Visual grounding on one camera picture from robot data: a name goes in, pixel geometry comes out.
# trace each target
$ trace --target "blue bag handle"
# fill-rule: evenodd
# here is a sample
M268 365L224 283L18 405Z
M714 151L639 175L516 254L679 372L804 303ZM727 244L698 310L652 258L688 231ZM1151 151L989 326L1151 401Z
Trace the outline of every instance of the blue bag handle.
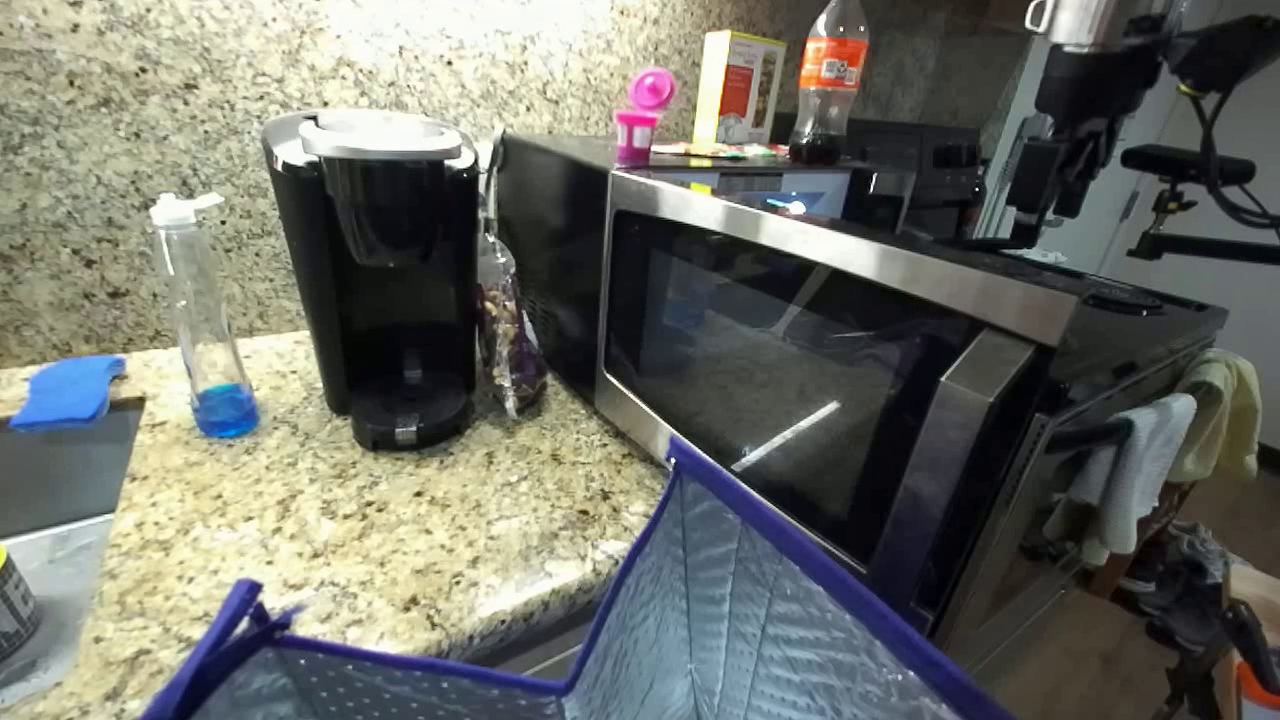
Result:
M160 688L143 720L179 720L190 717L190 685L205 664L237 635L237 628L250 615L257 598L265 593L258 582L237 582L224 610L210 615L208 633L190 648L190 656L177 667L177 677Z

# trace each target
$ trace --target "microwave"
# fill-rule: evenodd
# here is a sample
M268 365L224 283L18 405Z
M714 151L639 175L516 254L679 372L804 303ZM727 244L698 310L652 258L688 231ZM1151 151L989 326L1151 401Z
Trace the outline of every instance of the microwave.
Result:
M733 179L516 146L504 165L536 157L536 193L560 196L528 208L501 172L501 238L552 368L652 462L683 437L723 463L973 671L1078 577L1040 530L1101 428L1164 397L1224 326L797 217Z

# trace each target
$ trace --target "clear water bottle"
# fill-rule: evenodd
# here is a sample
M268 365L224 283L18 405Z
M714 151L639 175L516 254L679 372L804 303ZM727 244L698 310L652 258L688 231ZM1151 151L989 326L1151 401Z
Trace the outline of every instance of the clear water bottle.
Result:
M858 0L833 0L804 46L799 114L792 132L797 165L836 165L848 135L848 114L862 85L870 53L867 14Z
M237 354L237 338L218 310L217 260L200 211L217 208L218 196L172 196L150 204L150 223L160 239L160 272L169 283L169 303L190 382L195 428L208 442L240 442L257 431L257 401Z

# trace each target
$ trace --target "black coffee maker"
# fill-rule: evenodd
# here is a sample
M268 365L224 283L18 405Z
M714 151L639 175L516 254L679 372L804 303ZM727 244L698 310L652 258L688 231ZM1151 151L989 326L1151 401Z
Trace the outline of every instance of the black coffee maker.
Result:
M370 454L461 437L475 391L475 151L409 114L265 130L323 401Z

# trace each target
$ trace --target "granite countertop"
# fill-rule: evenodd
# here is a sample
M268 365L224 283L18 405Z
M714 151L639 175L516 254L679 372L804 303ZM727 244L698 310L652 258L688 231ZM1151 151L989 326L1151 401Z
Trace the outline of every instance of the granite countertop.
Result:
M240 341L265 428L208 446L179 355L132 354L143 397L102 590L71 677L18 717L139 717L240 577L296 633L470 651L583 610L659 498L659 467L552 383L536 421L475 421L419 455L367 455L319 397L306 338ZM0 372L0 416L24 397Z

